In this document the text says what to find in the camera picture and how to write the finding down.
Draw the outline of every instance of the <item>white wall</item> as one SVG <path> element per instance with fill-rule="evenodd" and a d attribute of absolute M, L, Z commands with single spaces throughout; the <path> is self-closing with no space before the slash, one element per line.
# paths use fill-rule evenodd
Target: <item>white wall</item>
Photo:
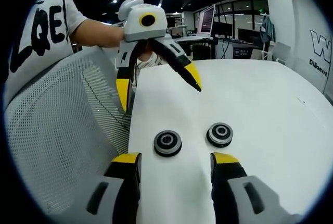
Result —
<path fill-rule="evenodd" d="M 333 65 L 331 63 L 331 70 L 329 72 L 329 77 L 327 81 L 327 85 L 324 91 L 324 95 L 330 99 L 330 102 L 333 105 Z"/>
<path fill-rule="evenodd" d="M 331 30 L 324 16 L 313 0 L 268 0 L 268 6 L 276 41 L 290 46 L 287 66 L 323 92 L 331 62 Z"/>
<path fill-rule="evenodd" d="M 184 20 L 184 24 L 187 25 L 188 30 L 194 30 L 194 18 L 193 18 L 193 12 L 185 11 L 182 13 L 182 17 Z"/>
<path fill-rule="evenodd" d="M 295 16 L 292 0 L 268 0 L 270 19 L 275 26 L 276 41 L 292 48 L 295 45 Z"/>

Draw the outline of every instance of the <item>black lettering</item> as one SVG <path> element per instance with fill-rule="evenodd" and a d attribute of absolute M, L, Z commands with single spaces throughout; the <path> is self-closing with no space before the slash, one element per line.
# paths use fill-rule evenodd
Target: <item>black lettering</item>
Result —
<path fill-rule="evenodd" d="M 17 38 L 15 39 L 13 46 L 12 46 L 9 69 L 13 73 L 15 73 L 17 71 L 17 69 L 22 65 L 22 63 L 32 53 L 32 46 L 26 46 L 22 51 L 19 51 L 23 30 L 24 30 L 24 24 L 19 28 Z"/>
<path fill-rule="evenodd" d="M 54 18 L 56 13 L 61 12 L 61 6 L 51 6 L 50 7 L 50 15 L 49 15 L 49 21 L 50 21 L 50 33 L 51 33 L 51 39 L 53 43 L 60 43 L 65 39 L 65 35 L 63 33 L 56 33 L 56 28 L 60 27 L 62 22 L 61 20 L 57 20 Z"/>
<path fill-rule="evenodd" d="M 66 41 L 67 41 L 67 43 L 69 42 L 68 41 L 68 29 L 67 29 L 67 18 L 66 18 L 66 15 L 65 15 L 65 11 L 66 11 L 66 4 L 65 3 L 63 3 L 63 5 L 62 5 L 62 11 L 64 11 L 64 13 L 62 13 L 63 14 L 63 20 L 64 20 L 64 22 L 65 22 L 65 24 L 66 24 Z"/>
<path fill-rule="evenodd" d="M 37 35 L 38 27 L 42 32 Z M 37 9 L 32 23 L 31 29 L 31 45 L 39 56 L 43 56 L 46 50 L 50 50 L 50 43 L 47 39 L 48 21 L 47 13 L 42 9 Z"/>

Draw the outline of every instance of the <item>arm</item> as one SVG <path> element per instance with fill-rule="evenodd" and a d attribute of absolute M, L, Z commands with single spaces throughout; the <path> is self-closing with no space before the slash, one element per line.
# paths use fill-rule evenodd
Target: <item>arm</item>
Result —
<path fill-rule="evenodd" d="M 118 47 L 124 31 L 101 22 L 87 19 L 73 0 L 65 0 L 67 27 L 73 42 L 83 46 Z"/>
<path fill-rule="evenodd" d="M 71 34 L 71 39 L 83 46 L 118 47 L 124 38 L 120 27 L 112 27 L 101 22 L 86 19 Z"/>

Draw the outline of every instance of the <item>desk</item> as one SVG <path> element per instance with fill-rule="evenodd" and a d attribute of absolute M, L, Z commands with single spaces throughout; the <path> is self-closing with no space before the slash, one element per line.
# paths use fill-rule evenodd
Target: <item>desk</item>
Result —
<path fill-rule="evenodd" d="M 238 39 L 226 39 L 226 38 L 217 38 L 217 51 L 216 58 L 221 59 L 261 59 L 261 51 L 263 47 L 247 43 Z"/>
<path fill-rule="evenodd" d="M 214 224 L 210 153 L 232 154 L 248 175 L 279 194 L 292 214 L 304 215 L 333 168 L 333 107 L 309 82 L 272 61 L 202 60 L 199 93 L 168 65 L 142 70 L 134 101 L 129 152 L 142 153 L 137 223 Z M 206 131 L 224 122 L 231 144 L 215 148 Z M 159 157 L 162 130 L 182 138 L 174 157 Z"/>
<path fill-rule="evenodd" d="M 175 40 L 176 43 L 178 43 L 182 48 L 186 49 L 184 45 L 193 45 L 193 44 L 209 44 L 211 46 L 210 49 L 210 58 L 208 59 L 216 59 L 216 45 L 217 40 L 213 38 L 200 38 L 200 36 L 189 36 L 184 38 L 179 38 Z"/>

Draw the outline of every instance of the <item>hand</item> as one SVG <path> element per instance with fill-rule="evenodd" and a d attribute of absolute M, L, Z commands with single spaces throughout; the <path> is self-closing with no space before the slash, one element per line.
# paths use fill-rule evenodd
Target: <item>hand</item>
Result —
<path fill-rule="evenodd" d="M 140 61 L 148 61 L 148 60 L 150 59 L 151 55 L 152 55 L 152 50 L 151 50 L 149 44 L 147 44 L 144 53 L 141 54 L 141 55 L 138 57 L 138 59 L 139 59 Z"/>

